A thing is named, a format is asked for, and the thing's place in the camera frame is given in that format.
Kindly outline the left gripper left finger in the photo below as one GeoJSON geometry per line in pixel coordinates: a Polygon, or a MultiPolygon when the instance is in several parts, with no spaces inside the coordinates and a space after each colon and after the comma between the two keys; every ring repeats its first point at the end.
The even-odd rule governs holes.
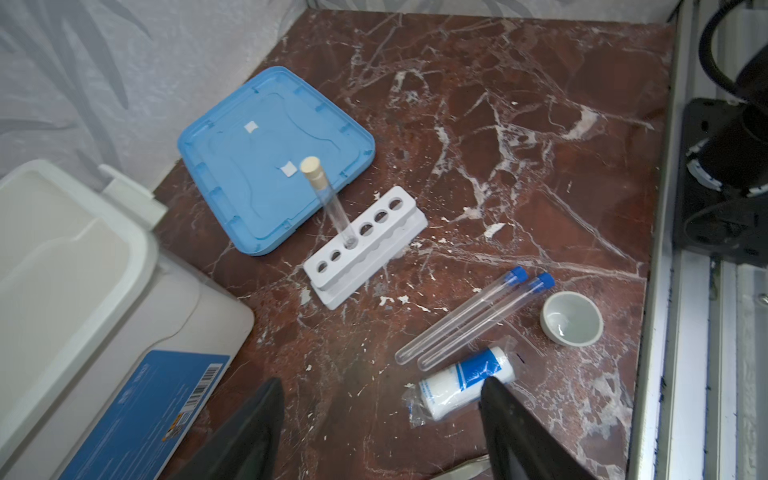
{"type": "Polygon", "coordinates": [[[266,380],[173,477],[271,479],[284,420],[284,389],[266,380]]]}

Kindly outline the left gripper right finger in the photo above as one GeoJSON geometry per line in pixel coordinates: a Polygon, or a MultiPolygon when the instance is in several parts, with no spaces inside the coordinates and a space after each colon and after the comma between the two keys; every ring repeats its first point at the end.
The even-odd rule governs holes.
{"type": "Polygon", "coordinates": [[[479,410],[495,479],[594,477],[497,378],[484,381],[479,410]]]}

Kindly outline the blue-capped test tube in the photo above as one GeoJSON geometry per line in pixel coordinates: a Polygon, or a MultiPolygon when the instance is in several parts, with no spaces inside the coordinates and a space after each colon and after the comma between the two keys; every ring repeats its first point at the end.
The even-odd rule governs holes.
{"type": "Polygon", "coordinates": [[[510,294],[518,285],[528,280],[528,274],[522,267],[514,267],[484,289],[475,293],[459,307],[447,313],[442,319],[411,340],[395,353],[395,362],[405,365],[426,352],[447,334],[453,332],[470,320],[474,315],[510,294]]]}
{"type": "Polygon", "coordinates": [[[554,278],[549,273],[541,273],[524,285],[515,286],[498,300],[482,300],[479,312],[471,314],[468,320],[462,321],[449,335],[431,346],[418,358],[417,366],[423,372],[431,370],[494,325],[548,293],[554,286],[554,278]]]}

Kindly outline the cork-stoppered glass test tube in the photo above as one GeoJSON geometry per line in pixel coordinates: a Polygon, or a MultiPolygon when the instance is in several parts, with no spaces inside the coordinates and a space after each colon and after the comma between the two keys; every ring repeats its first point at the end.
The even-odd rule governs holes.
{"type": "Polygon", "coordinates": [[[320,159],[315,156],[304,158],[300,170],[314,189],[323,209],[342,238],[344,247],[353,249],[358,243],[357,237],[320,159]]]}

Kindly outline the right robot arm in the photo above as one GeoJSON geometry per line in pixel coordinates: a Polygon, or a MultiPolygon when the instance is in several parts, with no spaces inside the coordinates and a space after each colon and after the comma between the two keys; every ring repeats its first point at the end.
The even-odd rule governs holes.
{"type": "Polygon", "coordinates": [[[702,170],[717,189],[747,197],[767,193],[767,47],[760,47],[732,73],[715,59],[715,36],[739,1],[725,1],[704,27],[698,46],[702,70],[739,109],[715,129],[699,154],[702,170]]]}

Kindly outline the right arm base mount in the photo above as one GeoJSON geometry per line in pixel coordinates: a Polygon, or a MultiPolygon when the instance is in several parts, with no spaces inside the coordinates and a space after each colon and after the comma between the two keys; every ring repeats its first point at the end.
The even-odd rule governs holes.
{"type": "Polygon", "coordinates": [[[767,265],[767,113],[697,98],[683,111],[674,245],[767,265]]]}

